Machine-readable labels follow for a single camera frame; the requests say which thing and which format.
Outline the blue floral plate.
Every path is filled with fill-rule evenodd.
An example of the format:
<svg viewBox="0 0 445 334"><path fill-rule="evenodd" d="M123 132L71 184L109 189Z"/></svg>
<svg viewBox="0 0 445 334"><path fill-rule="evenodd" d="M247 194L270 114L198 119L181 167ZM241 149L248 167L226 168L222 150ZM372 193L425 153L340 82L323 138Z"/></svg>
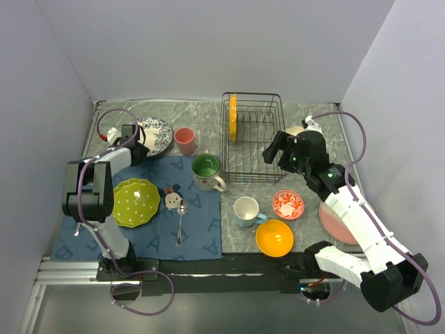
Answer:
<svg viewBox="0 0 445 334"><path fill-rule="evenodd" d="M138 142L149 150L147 153L148 157L161 154L173 140L171 126L160 118L139 118L138 125L142 128Z"/></svg>

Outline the orange polka dot plate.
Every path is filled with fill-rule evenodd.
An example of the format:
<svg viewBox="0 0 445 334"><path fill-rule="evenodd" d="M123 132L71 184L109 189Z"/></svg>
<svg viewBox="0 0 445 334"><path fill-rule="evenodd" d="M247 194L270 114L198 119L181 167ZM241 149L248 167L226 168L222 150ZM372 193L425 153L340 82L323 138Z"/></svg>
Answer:
<svg viewBox="0 0 445 334"><path fill-rule="evenodd" d="M237 136L237 94L231 94L229 96L229 140L233 143L236 142Z"/></svg>

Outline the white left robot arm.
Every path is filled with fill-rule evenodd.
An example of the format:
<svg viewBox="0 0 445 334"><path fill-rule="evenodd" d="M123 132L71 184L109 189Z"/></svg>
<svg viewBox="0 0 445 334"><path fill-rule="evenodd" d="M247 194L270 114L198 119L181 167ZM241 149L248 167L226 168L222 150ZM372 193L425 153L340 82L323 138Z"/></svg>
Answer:
<svg viewBox="0 0 445 334"><path fill-rule="evenodd" d="M140 125L123 125L115 135L107 133L111 146L103 153L83 161L70 161L65 167L61 206L94 237L102 251L100 267L123 280L137 274L138 263L131 242L112 219L113 176L140 164L149 149L139 140L146 138Z"/></svg>

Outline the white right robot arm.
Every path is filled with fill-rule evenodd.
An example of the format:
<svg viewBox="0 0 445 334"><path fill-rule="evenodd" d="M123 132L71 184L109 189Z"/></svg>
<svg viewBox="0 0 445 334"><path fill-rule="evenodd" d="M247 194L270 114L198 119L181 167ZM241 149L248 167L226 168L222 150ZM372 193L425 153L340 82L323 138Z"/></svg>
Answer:
<svg viewBox="0 0 445 334"><path fill-rule="evenodd" d="M320 277L330 272L360 288L368 304L384 312L416 294L423 282L420 269L427 259L401 245L363 198L353 177L340 164L330 162L322 133L305 130L297 136L279 131L262 153L271 164L303 176L307 186L339 216L363 250L365 259L345 253L327 241L306 249L305 272Z"/></svg>

